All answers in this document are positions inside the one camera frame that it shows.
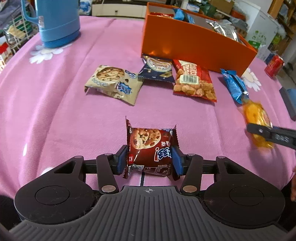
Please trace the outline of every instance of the dark blue snack package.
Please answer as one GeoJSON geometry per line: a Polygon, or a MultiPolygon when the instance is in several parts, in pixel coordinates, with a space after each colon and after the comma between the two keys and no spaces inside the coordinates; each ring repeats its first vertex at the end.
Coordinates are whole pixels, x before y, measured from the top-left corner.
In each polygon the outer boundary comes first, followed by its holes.
{"type": "Polygon", "coordinates": [[[159,80],[175,83],[172,72],[172,61],[142,55],[144,67],[138,74],[139,79],[159,80]]]}
{"type": "Polygon", "coordinates": [[[175,12],[174,19],[194,24],[193,18],[185,13],[182,9],[173,8],[173,10],[175,12]]]}
{"type": "Polygon", "coordinates": [[[244,100],[249,99],[248,90],[241,78],[237,76],[236,71],[221,69],[221,73],[223,74],[227,89],[237,103],[242,104],[244,100]]]}

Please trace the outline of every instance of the barcode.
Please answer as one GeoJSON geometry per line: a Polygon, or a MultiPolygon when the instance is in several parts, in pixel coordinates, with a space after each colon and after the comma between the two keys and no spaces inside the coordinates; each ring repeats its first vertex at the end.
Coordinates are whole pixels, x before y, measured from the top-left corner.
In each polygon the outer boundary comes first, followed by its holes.
{"type": "Polygon", "coordinates": [[[199,77],[190,74],[183,74],[180,76],[180,83],[198,85],[199,77]]]}

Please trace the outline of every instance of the pitcher handle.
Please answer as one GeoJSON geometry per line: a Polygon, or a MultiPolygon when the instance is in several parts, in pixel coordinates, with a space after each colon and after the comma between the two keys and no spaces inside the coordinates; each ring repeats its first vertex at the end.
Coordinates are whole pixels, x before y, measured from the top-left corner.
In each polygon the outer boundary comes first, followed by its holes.
{"type": "Polygon", "coordinates": [[[32,18],[32,17],[29,17],[27,12],[26,12],[26,3],[25,3],[25,0],[21,0],[21,4],[22,4],[22,13],[24,15],[24,18],[27,20],[27,21],[30,21],[32,23],[35,23],[35,24],[38,24],[38,18],[35,17],[35,18],[32,18]]]}

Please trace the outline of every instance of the hand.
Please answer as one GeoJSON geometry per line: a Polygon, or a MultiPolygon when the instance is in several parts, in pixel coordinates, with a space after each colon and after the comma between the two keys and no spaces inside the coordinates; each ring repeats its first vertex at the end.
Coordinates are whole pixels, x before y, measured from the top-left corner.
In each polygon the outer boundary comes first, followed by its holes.
{"type": "Polygon", "coordinates": [[[296,201],[296,175],[293,176],[291,181],[291,201],[296,201]]]}

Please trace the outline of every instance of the gray ridged panel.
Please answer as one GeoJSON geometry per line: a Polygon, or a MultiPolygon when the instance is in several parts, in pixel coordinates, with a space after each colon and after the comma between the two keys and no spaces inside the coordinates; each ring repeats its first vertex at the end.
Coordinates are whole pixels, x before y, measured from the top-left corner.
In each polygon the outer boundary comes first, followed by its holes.
{"type": "Polygon", "coordinates": [[[209,216],[195,197],[175,187],[126,186],[103,195],[83,217],[58,225],[23,221],[10,230],[19,241],[278,241],[285,232],[228,227],[209,216]]]}

